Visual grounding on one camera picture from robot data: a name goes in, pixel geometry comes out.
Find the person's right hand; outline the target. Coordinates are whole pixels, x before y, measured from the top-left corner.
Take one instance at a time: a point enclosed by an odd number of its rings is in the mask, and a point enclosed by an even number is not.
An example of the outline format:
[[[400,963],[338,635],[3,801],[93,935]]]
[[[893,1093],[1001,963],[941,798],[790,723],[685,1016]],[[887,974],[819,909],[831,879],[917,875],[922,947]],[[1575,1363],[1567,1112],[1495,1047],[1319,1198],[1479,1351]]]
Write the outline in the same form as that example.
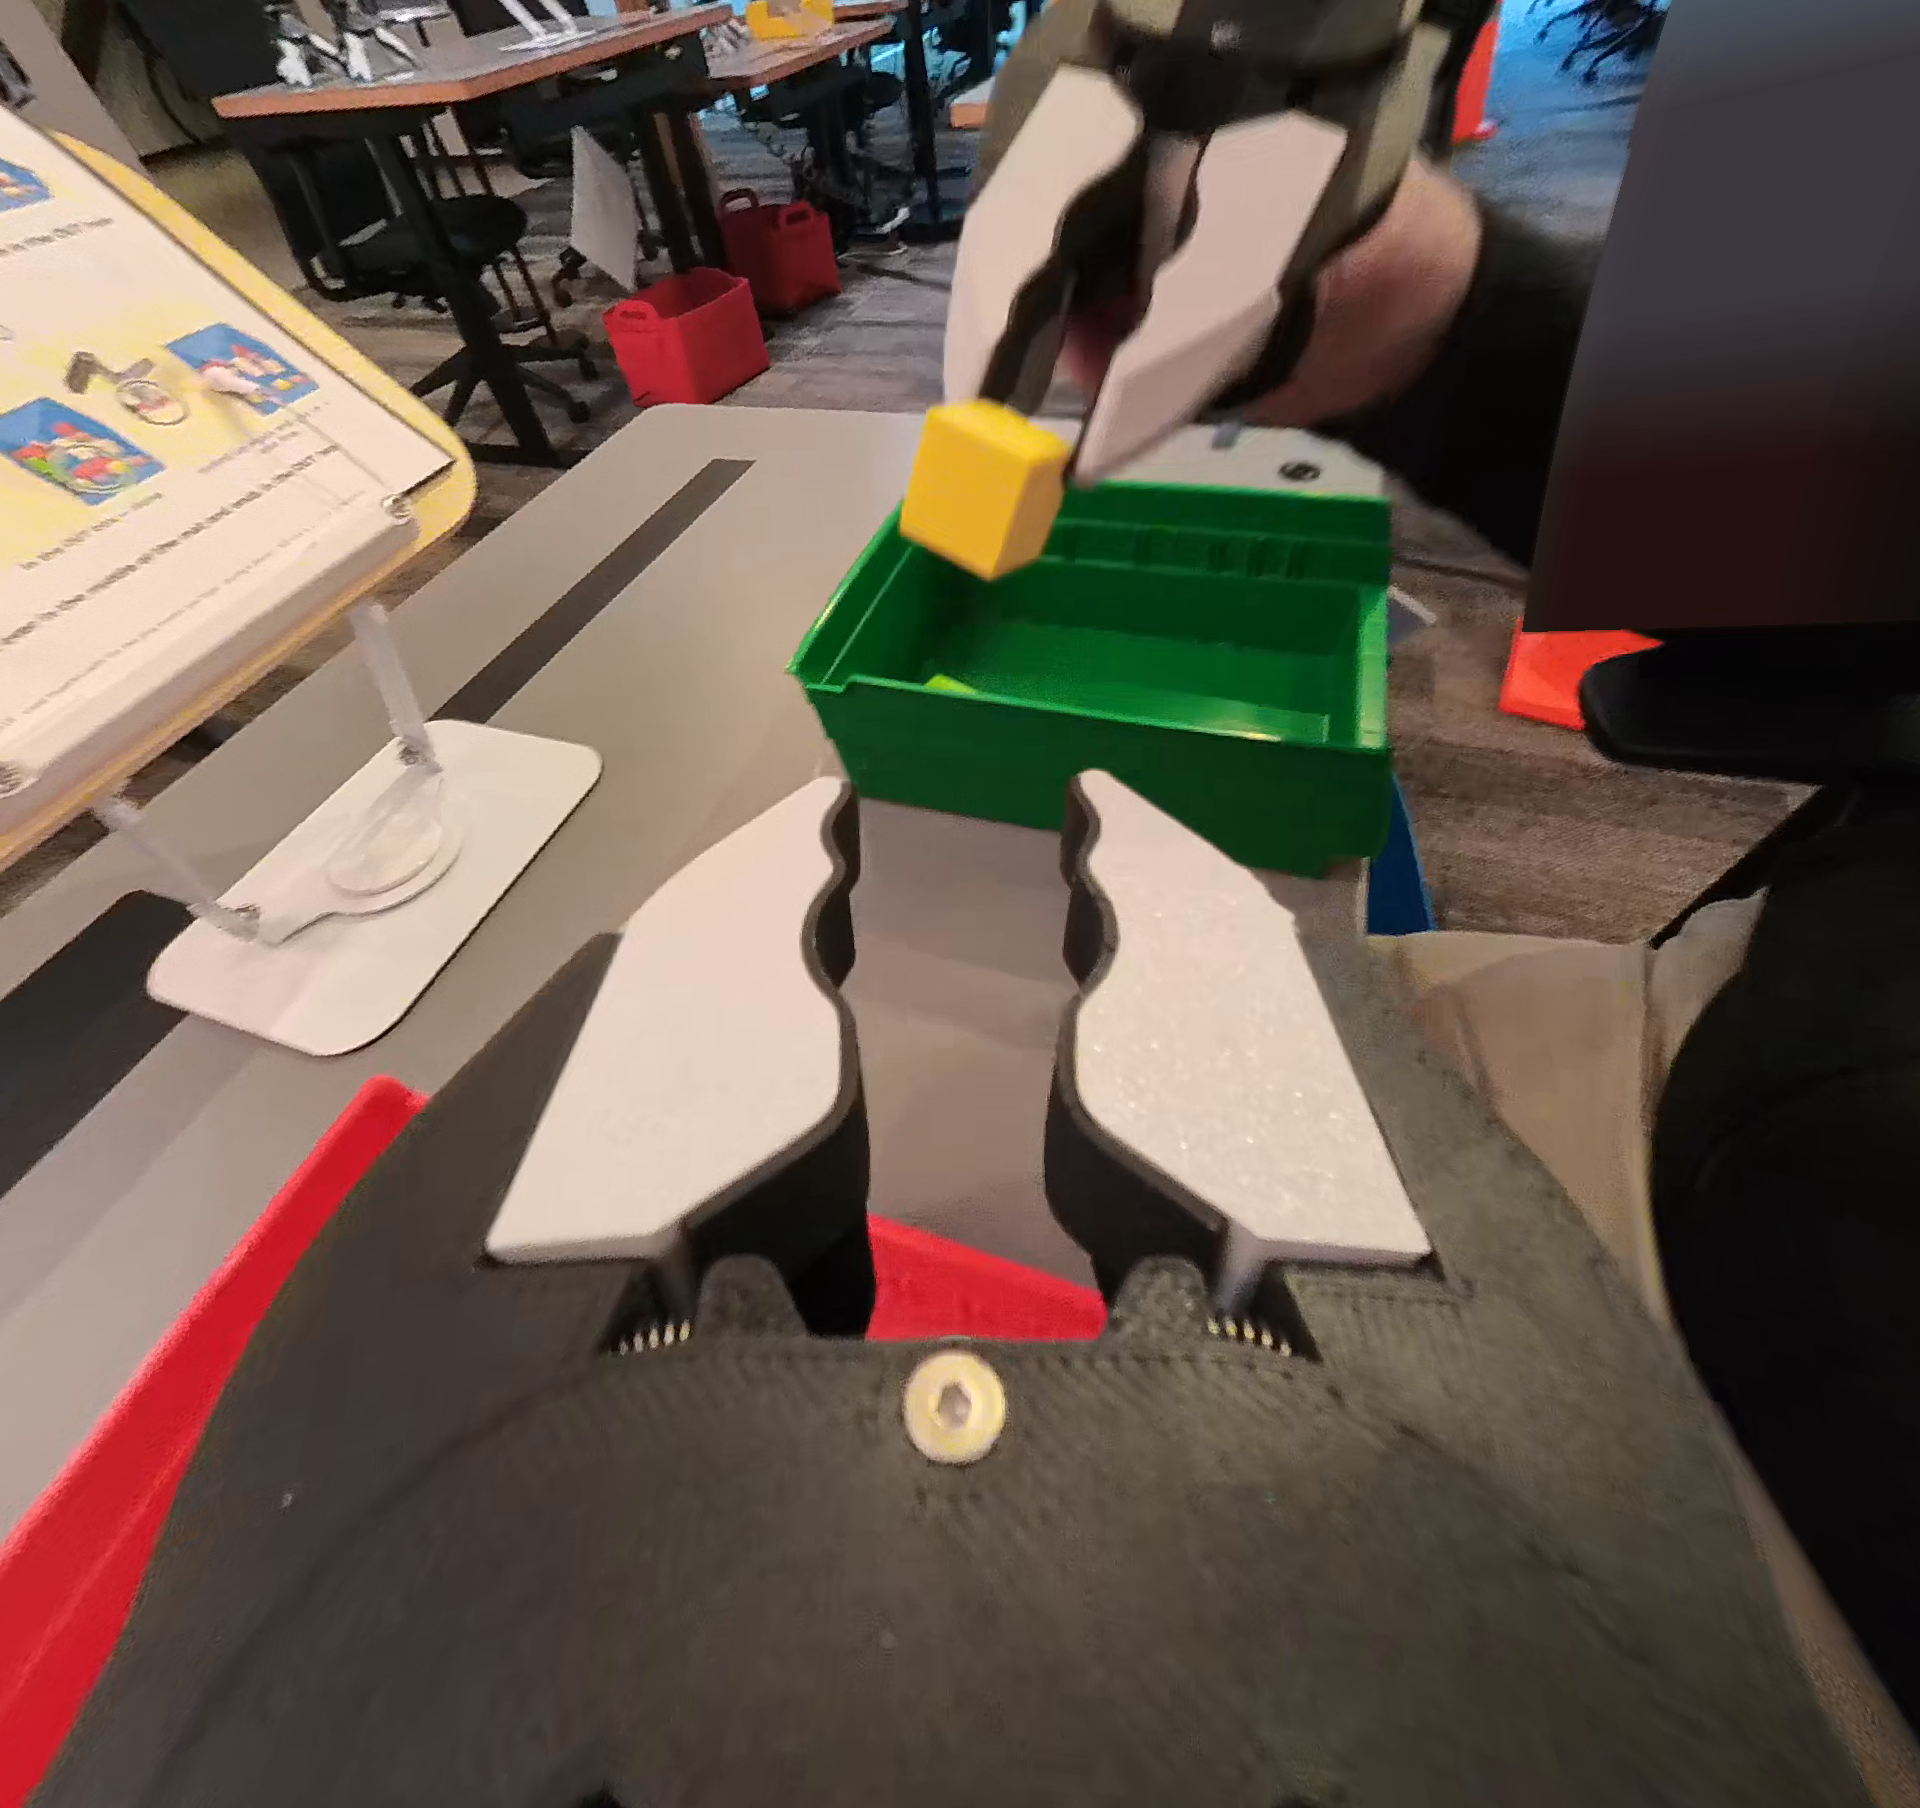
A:
[[[1228,390],[1215,414],[1264,428],[1319,428],[1403,397],[1463,314],[1479,275],[1485,223],[1445,168],[1407,164],[1368,237],[1331,256],[1314,286],[1314,325],[1291,376]]]

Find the black office chair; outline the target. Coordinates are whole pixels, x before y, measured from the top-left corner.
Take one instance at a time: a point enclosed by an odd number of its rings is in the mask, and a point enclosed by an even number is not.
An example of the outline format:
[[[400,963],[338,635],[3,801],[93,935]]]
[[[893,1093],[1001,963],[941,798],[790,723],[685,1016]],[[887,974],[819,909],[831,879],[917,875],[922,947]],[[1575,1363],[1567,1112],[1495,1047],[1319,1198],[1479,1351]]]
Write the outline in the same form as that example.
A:
[[[445,397],[449,428],[460,428],[473,399],[487,394],[511,439],[473,447],[479,462],[525,469],[579,462],[549,439],[537,405],[588,422],[588,405],[546,372],[559,363],[597,379],[588,345],[559,330],[514,345],[487,286],[517,258],[529,229],[514,200],[488,193],[441,199],[400,142],[297,139],[258,154],[255,168],[313,295],[333,306],[409,302],[450,318],[460,348],[409,394],[419,401]]]

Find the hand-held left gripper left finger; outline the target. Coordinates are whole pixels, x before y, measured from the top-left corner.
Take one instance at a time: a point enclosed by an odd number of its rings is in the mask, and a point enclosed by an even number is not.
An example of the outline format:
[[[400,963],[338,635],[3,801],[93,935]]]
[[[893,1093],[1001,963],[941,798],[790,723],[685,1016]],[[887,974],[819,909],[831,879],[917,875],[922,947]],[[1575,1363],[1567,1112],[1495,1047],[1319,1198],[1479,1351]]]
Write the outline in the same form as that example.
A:
[[[823,775],[633,914],[492,1219],[492,1263],[637,1265],[693,1316],[709,1270],[763,1259],[813,1335],[869,1335],[857,875],[857,791]]]

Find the blue plastic box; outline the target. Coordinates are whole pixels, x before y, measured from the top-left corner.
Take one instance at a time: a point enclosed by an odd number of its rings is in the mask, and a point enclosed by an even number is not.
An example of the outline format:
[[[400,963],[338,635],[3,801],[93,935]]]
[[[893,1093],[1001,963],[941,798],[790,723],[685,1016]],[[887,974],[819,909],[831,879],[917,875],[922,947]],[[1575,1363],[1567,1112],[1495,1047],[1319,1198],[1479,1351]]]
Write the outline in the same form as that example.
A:
[[[1403,783],[1392,783],[1390,832],[1384,849],[1371,860],[1364,883],[1368,935],[1425,935],[1439,931],[1439,909],[1429,893],[1425,856],[1411,820]]]

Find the orange cone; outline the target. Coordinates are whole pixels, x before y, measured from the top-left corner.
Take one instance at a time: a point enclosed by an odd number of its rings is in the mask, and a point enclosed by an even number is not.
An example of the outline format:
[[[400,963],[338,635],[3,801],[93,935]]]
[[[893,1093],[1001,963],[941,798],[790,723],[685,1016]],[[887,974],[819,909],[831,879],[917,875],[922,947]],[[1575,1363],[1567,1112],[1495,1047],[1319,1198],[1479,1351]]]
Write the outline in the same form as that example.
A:
[[[1497,69],[1500,16],[1504,0],[1495,0],[1463,66],[1453,96],[1452,149],[1493,142],[1497,132],[1497,123],[1490,115],[1490,93]]]
[[[1603,662],[1658,646],[1654,637],[1624,630],[1531,633],[1519,620],[1512,635],[1497,707],[1514,718],[1581,733],[1578,689],[1585,676]]]

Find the white paper sheet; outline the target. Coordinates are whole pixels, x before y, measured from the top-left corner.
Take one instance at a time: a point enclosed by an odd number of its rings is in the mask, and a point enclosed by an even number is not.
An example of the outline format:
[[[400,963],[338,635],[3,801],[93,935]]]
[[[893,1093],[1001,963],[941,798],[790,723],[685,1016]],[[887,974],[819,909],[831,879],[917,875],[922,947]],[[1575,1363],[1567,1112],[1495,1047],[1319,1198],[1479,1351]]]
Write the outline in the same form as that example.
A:
[[[640,214],[630,172],[588,132],[571,132],[571,249],[618,290],[637,287]]]

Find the small red basket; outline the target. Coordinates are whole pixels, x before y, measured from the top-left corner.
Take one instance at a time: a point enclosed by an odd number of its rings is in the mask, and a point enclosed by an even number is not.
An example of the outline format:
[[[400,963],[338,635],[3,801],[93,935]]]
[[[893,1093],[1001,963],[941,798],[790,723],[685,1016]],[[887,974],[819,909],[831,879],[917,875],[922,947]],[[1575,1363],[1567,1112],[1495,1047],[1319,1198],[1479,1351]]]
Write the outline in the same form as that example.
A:
[[[763,318],[794,318],[841,294],[831,218],[803,199],[771,206],[758,191],[728,191],[716,220],[728,271]]]

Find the person's black jacket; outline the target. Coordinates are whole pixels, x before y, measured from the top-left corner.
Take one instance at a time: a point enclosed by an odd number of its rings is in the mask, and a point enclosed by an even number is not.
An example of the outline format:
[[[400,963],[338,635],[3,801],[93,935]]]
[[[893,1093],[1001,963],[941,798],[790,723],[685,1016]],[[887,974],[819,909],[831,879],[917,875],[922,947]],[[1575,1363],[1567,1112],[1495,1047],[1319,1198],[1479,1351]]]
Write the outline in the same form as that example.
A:
[[[1661,1099],[1669,1307],[1872,1672],[1917,1725],[1917,801],[1773,867]]]

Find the red plastic tray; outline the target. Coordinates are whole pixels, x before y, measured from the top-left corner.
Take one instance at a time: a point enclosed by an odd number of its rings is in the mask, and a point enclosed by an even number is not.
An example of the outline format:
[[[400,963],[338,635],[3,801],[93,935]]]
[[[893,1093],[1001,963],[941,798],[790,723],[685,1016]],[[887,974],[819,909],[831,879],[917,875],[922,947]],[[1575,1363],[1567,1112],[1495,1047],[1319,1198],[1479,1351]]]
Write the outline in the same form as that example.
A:
[[[247,1343],[321,1228],[426,1108],[371,1076],[3,1538],[3,1802],[31,1802],[131,1616],[180,1481]],[[1091,1339],[1091,1284],[869,1219],[872,1343]]]

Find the green plastic bin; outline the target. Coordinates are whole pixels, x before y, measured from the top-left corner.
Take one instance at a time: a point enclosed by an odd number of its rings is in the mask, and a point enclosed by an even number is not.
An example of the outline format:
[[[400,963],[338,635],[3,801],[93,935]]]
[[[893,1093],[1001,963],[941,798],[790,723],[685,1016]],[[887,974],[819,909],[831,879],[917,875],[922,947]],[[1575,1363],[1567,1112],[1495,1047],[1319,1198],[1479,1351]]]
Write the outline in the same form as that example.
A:
[[[1382,497],[1113,479],[1001,580],[891,516],[790,670],[860,798],[1056,829],[1104,769],[1322,879],[1392,829],[1390,574]]]

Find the large red basket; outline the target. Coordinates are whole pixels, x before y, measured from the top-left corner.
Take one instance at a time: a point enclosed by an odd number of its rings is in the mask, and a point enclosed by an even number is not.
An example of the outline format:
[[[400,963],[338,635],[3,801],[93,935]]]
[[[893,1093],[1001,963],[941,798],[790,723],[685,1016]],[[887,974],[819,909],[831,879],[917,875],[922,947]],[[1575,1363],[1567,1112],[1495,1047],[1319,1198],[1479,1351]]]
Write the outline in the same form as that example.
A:
[[[720,405],[771,370],[754,290],[725,269],[649,286],[607,306],[602,328],[637,409]]]

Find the person's khaki trouser leg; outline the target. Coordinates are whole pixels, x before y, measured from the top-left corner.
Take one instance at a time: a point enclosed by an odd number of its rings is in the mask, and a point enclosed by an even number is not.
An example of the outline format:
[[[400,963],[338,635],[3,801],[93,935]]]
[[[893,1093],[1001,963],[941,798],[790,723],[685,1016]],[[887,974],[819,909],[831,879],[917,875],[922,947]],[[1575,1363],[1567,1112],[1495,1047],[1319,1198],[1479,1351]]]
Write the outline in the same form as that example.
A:
[[[1485,931],[1368,939],[1426,1045],[1555,1173],[1670,1339],[1654,1124],[1681,1045],[1738,974],[1763,904],[1763,889],[1708,904],[1662,947]]]

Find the instruction sign board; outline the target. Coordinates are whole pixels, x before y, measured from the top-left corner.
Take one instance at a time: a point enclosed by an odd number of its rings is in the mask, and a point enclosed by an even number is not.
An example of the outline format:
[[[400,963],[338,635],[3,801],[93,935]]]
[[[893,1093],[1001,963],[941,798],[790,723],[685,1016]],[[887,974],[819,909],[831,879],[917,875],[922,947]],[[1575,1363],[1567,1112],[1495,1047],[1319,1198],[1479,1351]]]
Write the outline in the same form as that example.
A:
[[[3,112],[3,862],[464,527],[460,437],[144,174]]]

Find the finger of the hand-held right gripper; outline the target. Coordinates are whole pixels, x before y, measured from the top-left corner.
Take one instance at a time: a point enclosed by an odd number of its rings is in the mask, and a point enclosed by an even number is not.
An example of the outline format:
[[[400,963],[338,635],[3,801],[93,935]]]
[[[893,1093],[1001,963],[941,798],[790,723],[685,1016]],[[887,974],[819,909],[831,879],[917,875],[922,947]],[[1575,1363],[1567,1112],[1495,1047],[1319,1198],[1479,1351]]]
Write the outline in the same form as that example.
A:
[[[1157,265],[1139,322],[1110,357],[1075,447],[1075,483],[1117,474],[1257,363],[1345,142],[1326,119],[1269,115],[1205,143],[1188,237]]]
[[[1062,66],[972,204],[944,328],[944,401],[1036,413],[1075,294],[1139,234],[1147,131],[1116,74]]]

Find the yellow cube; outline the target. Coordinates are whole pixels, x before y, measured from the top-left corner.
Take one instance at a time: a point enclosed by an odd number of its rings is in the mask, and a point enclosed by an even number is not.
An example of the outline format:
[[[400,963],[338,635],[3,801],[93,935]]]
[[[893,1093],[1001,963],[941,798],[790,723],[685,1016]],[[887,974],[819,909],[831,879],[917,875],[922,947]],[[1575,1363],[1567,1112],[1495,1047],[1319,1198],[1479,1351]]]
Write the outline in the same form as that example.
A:
[[[1043,559],[1064,511],[1071,447],[994,401],[925,414],[902,502],[902,538],[980,580]]]

